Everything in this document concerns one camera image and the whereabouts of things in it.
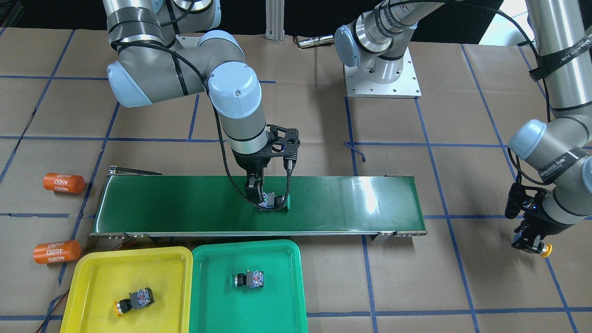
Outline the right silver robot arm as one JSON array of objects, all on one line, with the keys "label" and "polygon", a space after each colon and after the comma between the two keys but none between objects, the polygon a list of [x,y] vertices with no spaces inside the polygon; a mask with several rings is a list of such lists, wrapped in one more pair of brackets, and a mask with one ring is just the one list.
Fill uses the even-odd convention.
[{"label": "right silver robot arm", "polygon": [[289,194],[264,192],[264,169],[281,157],[287,187],[300,145],[298,131],[269,124],[262,89],[245,53],[218,30],[218,0],[104,0],[109,43],[118,60],[107,68],[111,89],[128,108],[206,93],[213,105],[219,142],[228,141],[246,171],[239,191],[260,210],[281,210]]}]

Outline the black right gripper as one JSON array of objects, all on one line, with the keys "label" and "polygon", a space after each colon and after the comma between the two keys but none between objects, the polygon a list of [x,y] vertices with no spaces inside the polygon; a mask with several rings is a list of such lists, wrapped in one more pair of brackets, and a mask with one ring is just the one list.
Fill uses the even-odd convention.
[{"label": "black right gripper", "polygon": [[283,158],[287,174],[293,173],[300,147],[299,130],[269,124],[247,141],[231,137],[230,146],[235,162],[246,171],[246,198],[259,205],[264,201],[264,168],[272,158]]}]

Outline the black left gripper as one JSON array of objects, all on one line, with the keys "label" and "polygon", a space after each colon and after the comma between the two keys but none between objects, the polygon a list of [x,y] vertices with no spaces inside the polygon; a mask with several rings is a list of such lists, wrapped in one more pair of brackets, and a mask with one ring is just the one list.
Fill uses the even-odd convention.
[{"label": "black left gripper", "polygon": [[541,187],[513,183],[506,203],[505,217],[515,219],[524,213],[524,219],[514,230],[512,247],[527,253],[541,253],[544,238],[563,230],[543,209],[542,201],[550,194]]}]

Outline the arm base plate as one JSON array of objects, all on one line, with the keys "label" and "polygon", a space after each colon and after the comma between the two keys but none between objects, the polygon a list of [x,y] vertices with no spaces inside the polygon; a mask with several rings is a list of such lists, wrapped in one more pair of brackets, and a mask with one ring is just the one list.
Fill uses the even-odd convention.
[{"label": "arm base plate", "polygon": [[172,50],[184,50],[187,48],[198,47],[201,36],[176,36],[172,44]]},{"label": "arm base plate", "polygon": [[387,61],[372,59],[359,66],[343,66],[348,97],[418,99],[422,96],[412,55]]}]

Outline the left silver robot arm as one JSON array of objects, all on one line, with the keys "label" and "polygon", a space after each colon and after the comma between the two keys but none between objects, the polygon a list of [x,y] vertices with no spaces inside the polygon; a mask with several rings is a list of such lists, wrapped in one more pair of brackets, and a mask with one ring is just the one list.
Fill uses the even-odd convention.
[{"label": "left silver robot arm", "polygon": [[[444,0],[383,0],[333,34],[345,66],[397,61],[412,28]],[[512,247],[547,257],[546,236],[559,234],[591,215],[591,28],[584,27],[577,0],[528,0],[534,40],[525,38],[536,67],[529,76],[542,82],[546,122],[533,119],[509,140],[517,170],[505,216],[524,219]]]}]

